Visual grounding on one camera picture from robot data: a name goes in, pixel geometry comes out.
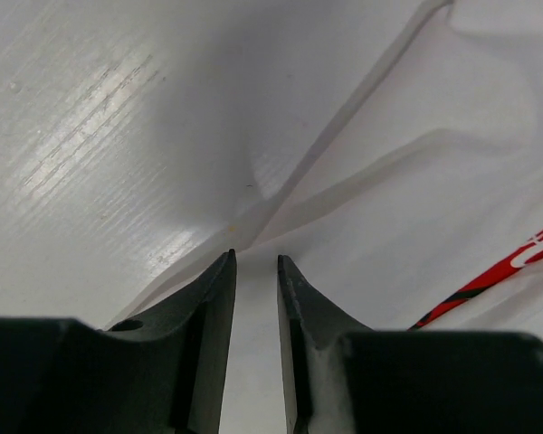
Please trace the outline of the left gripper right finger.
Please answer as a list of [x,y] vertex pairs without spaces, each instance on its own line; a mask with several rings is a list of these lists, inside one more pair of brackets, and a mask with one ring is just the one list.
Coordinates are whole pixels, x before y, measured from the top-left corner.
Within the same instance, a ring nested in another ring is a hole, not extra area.
[[368,327],[315,289],[287,255],[277,259],[281,374],[289,433],[355,433],[343,339]]

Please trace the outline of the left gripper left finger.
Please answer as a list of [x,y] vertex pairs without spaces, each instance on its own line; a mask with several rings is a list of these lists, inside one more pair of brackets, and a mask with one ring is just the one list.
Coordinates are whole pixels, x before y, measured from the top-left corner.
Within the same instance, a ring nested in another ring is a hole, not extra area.
[[108,332],[177,340],[169,424],[175,433],[217,433],[231,340],[237,261],[228,250],[191,283]]

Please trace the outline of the white printed t-shirt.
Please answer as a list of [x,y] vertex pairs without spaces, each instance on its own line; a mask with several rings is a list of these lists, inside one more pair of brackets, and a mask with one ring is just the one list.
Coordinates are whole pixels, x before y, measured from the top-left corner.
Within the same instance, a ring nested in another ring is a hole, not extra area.
[[286,430],[277,258],[368,326],[406,329],[543,253],[543,1],[168,1],[129,139],[167,185],[108,325],[238,252],[221,430]]

